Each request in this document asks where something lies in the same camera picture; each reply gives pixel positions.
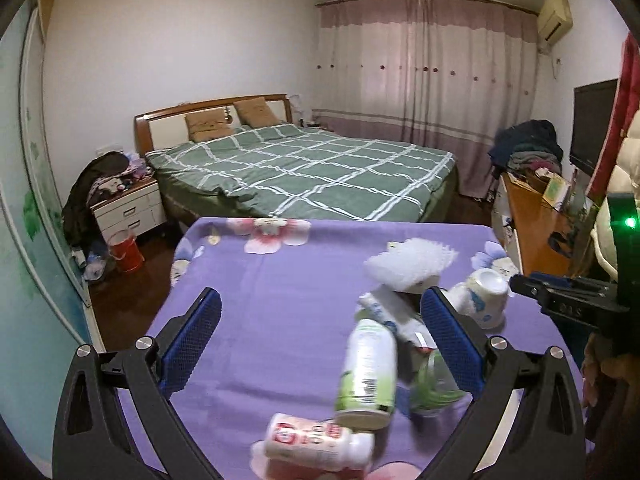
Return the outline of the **white paper cup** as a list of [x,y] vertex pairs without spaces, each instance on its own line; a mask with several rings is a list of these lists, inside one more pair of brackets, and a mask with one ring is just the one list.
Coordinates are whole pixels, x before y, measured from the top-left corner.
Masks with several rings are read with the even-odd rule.
[[482,330],[492,330],[503,324],[508,292],[508,283],[497,271],[480,269],[446,290],[445,296],[459,314],[472,318]]

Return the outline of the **green white yogurt bottle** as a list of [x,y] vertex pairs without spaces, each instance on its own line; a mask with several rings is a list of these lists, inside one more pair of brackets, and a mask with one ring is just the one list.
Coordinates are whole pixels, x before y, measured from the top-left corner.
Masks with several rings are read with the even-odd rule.
[[375,320],[360,318],[347,341],[335,420],[357,431],[386,428],[395,409],[396,386],[395,337]]

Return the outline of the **orange wooden desk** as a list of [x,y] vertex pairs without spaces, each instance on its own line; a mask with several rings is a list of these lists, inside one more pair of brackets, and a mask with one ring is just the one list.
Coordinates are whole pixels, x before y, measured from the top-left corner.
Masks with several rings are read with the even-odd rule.
[[568,236],[570,222],[547,204],[540,193],[514,183],[508,174],[502,174],[498,180],[491,226],[521,274],[586,275],[593,262],[590,247],[582,258],[577,254],[570,258],[566,245],[561,244],[562,252],[551,247],[550,236],[554,232]]

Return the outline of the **clear plastic cup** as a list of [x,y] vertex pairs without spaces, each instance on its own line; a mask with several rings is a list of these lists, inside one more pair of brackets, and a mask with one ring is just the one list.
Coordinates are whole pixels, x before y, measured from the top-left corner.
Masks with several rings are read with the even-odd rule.
[[431,351],[420,364],[413,377],[409,393],[409,408],[413,415],[435,414],[466,396],[444,357],[438,350]]

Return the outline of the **cream puffer jacket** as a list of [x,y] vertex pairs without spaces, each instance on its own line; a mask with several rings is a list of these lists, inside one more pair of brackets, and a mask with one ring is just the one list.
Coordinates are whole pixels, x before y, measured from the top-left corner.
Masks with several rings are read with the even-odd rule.
[[631,119],[626,136],[620,144],[613,171],[606,188],[605,200],[591,230],[594,255],[598,265],[613,281],[618,279],[618,257],[613,226],[618,223],[629,230],[623,216],[629,217],[630,198],[639,208],[639,112]]

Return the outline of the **painted sliding wardrobe door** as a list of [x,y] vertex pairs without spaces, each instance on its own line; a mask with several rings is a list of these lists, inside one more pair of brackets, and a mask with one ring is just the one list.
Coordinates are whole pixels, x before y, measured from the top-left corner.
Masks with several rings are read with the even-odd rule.
[[28,456],[50,460],[70,359],[90,332],[44,131],[43,53],[24,2],[1,38],[1,416]]

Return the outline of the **red bucket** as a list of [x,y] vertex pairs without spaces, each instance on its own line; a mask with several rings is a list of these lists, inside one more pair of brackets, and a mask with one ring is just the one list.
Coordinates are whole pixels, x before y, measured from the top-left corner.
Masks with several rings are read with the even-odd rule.
[[132,273],[142,268],[144,258],[138,248],[136,234],[130,229],[117,231],[110,236],[107,248],[119,272]]

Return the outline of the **pile of dark clothes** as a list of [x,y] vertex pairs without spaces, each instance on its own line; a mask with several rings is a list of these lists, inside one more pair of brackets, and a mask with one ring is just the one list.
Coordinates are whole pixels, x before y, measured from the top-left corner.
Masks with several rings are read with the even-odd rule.
[[547,119],[532,119],[500,130],[488,155],[492,175],[498,179],[507,171],[524,174],[538,162],[559,174],[564,153],[556,142],[554,125]]

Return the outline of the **red white drink bottle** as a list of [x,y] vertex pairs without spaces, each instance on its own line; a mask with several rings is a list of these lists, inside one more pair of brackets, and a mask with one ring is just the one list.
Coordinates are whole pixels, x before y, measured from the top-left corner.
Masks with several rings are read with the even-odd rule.
[[250,469],[267,478],[294,472],[366,471],[372,462],[375,436],[340,426],[334,420],[312,420],[278,413],[262,440],[250,447]]

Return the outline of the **black jacket on cabinet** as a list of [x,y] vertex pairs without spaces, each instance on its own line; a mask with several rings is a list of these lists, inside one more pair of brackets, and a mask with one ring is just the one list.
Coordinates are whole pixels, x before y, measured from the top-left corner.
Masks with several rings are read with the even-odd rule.
[[93,159],[81,171],[62,209],[63,233],[70,248],[80,249],[85,255],[88,254],[91,244],[100,235],[100,229],[88,205],[92,186],[99,178],[115,177],[128,166],[129,159],[122,152],[107,152]]

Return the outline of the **pink striped curtain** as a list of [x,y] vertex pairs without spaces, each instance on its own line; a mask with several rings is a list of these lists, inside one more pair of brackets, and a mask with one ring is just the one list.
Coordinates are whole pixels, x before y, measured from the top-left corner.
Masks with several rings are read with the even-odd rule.
[[346,0],[320,9],[314,119],[360,139],[454,154],[459,192],[487,196],[496,134],[529,120],[533,13],[484,0]]

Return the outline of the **bed with green plaid duvet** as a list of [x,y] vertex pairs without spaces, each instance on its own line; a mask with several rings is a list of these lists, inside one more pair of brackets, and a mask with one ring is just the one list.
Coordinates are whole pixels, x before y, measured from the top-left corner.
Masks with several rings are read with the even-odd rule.
[[[263,97],[279,125],[242,124],[233,103],[258,96],[183,103],[134,118],[137,147],[171,218],[446,219],[458,184],[454,154],[300,126],[287,96]],[[226,111],[232,135],[190,141],[184,116],[216,108]]]

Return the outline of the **left brown pillow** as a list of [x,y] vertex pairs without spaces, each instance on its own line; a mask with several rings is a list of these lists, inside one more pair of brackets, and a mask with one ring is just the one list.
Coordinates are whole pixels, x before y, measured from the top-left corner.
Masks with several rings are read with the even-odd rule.
[[195,143],[225,138],[233,133],[231,122],[223,108],[186,114],[184,120],[189,140]]

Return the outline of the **right brown pillow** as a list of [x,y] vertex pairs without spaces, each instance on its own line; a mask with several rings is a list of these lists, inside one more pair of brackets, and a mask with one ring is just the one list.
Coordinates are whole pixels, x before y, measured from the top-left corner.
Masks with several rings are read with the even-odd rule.
[[280,119],[273,113],[263,96],[235,101],[233,106],[243,125],[257,129],[280,124]]

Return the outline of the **wall air conditioner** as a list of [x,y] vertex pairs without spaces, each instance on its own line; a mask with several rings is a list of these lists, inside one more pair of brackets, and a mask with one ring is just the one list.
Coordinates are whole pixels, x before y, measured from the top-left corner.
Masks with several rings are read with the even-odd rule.
[[537,18],[538,36],[543,42],[553,46],[572,27],[573,17],[568,0],[544,0]]

